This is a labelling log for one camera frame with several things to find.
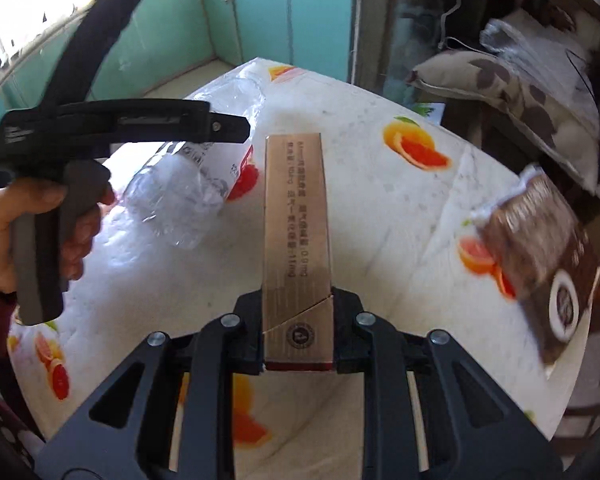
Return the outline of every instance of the brown cardboard box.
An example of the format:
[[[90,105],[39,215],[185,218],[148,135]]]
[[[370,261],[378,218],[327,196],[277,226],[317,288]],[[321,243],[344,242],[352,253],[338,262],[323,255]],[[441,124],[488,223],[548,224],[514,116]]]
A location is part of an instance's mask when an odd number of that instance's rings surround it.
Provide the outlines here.
[[[265,180],[266,366],[330,370],[333,298],[320,134],[267,137]]]

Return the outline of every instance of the hand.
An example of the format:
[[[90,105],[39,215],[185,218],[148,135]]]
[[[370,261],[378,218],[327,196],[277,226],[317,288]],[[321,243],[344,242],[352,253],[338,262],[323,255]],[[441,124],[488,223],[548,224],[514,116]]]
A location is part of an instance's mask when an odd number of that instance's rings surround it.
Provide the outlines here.
[[[66,187],[48,180],[19,178],[0,189],[0,291],[16,290],[16,275],[11,259],[9,225],[24,213],[46,213],[58,207],[66,195]],[[100,202],[111,205],[116,196],[107,186]],[[82,259],[91,252],[93,237],[100,231],[100,208],[96,205],[75,224],[74,235],[61,248],[60,272],[69,280],[79,279],[84,272]]]

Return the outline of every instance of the table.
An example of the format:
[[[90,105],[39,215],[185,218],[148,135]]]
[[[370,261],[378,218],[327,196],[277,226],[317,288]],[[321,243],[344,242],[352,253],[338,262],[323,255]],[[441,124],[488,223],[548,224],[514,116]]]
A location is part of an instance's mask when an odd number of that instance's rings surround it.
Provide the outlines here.
[[[263,80],[276,65],[252,63]],[[367,310],[405,332],[448,329],[521,408],[533,412],[550,438],[578,375],[589,316],[547,379],[520,307],[503,297],[490,276],[468,272],[457,249],[470,211],[503,194],[516,176],[414,112],[316,73],[295,70],[267,80],[263,92],[253,138],[253,162],[261,172],[266,136],[322,133],[334,285],[356,292]],[[383,131],[396,117],[417,122],[450,167],[423,171],[389,149]],[[152,150],[150,144],[120,148],[107,161],[114,187],[122,189]],[[11,329],[11,361],[45,436],[148,333],[195,332],[231,311],[238,296],[260,287],[263,198],[260,178],[254,189],[224,206],[194,250],[157,240],[122,206],[111,211],[83,279],[66,295],[62,316],[50,326]],[[67,392],[63,375],[56,377],[60,396],[68,393],[64,400],[54,394],[38,357],[41,336],[51,342],[43,350],[68,373]],[[247,441],[257,437],[257,444],[237,447],[240,476],[357,477],[362,377],[267,372],[241,378],[237,387],[252,390],[252,401],[241,409],[254,424]]]

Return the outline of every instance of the black handle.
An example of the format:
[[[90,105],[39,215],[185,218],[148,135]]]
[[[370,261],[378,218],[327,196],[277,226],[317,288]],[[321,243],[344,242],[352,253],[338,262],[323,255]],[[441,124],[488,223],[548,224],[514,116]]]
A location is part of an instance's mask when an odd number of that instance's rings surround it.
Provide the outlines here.
[[[95,160],[72,160],[64,167],[68,187],[61,206],[48,213],[26,214],[11,224],[20,319],[33,325],[62,314],[67,280],[60,276],[60,247],[74,232],[79,216],[98,203],[110,173]]]

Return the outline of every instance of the beige cushion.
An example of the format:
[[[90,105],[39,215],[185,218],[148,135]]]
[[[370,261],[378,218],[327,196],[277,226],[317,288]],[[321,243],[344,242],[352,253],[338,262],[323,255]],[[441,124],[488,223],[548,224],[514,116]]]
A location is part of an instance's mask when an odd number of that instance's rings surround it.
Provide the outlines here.
[[[598,184],[598,136],[576,115],[489,54],[443,52],[416,66],[407,82],[432,94],[478,100],[513,124],[585,189]]]

